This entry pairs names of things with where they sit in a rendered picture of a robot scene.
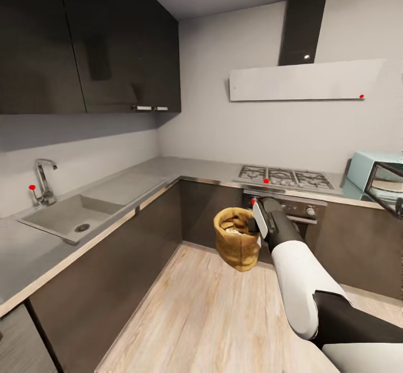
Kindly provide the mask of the popcorn bag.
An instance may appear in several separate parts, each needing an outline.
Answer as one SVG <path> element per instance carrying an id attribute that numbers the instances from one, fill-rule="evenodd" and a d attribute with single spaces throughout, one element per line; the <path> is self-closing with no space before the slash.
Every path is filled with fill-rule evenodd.
<path id="1" fill-rule="evenodd" d="M 254 218 L 252 210 L 230 207 L 213 220 L 217 251 L 225 263 L 239 272 L 254 268 L 261 251 L 260 233 L 249 232 L 249 218 Z"/>

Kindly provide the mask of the microwave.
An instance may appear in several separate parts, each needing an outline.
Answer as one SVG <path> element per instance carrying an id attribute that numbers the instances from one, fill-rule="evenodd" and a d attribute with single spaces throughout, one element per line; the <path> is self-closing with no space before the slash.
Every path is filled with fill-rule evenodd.
<path id="1" fill-rule="evenodd" d="M 355 150 L 347 178 L 392 216 L 403 219 L 403 153 Z"/>

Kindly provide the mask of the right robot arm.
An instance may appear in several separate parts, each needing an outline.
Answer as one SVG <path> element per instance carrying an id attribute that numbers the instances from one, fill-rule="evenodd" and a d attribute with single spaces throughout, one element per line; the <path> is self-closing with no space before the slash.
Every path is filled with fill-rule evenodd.
<path id="1" fill-rule="evenodd" d="M 340 373 L 403 373 L 403 328 L 356 309 L 278 200 L 254 201 L 249 232 L 268 243 L 288 323 Z"/>

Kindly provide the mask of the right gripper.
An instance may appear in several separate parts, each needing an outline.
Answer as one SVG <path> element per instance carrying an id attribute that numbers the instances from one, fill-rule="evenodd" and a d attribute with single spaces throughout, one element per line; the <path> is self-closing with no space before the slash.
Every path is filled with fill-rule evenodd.
<path id="1" fill-rule="evenodd" d="M 249 224 L 248 224 L 248 229 L 249 232 L 253 233 L 260 233 L 260 229 L 257 225 L 256 219 L 255 218 L 249 218 Z"/>

